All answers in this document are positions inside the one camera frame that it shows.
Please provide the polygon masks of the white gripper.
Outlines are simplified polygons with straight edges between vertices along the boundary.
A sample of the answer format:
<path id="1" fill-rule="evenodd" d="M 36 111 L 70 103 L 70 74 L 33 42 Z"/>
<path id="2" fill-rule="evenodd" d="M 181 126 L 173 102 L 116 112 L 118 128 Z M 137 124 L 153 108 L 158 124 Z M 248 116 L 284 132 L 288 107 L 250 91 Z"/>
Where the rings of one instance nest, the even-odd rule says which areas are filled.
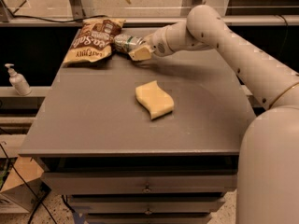
<path id="1" fill-rule="evenodd" d="M 172 55 L 173 50 L 170 49 L 166 32 L 169 28 L 169 25 L 159 28 L 154 33 L 147 35 L 145 41 L 149 45 L 142 45 L 136 49 L 133 49 L 129 52 L 129 56 L 133 61 L 145 61 L 149 60 L 152 56 L 152 53 L 159 57 L 165 57 Z"/>

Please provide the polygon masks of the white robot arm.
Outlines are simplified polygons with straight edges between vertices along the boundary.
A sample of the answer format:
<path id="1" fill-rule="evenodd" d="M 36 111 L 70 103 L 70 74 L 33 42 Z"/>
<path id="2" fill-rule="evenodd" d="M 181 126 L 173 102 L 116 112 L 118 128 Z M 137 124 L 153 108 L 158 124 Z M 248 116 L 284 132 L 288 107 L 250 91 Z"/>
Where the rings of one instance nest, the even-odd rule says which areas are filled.
<path id="1" fill-rule="evenodd" d="M 226 61 L 265 111 L 240 147 L 236 224 L 299 224 L 299 76 L 230 30 L 212 7 L 158 29 L 129 52 L 135 61 L 209 46 Z"/>

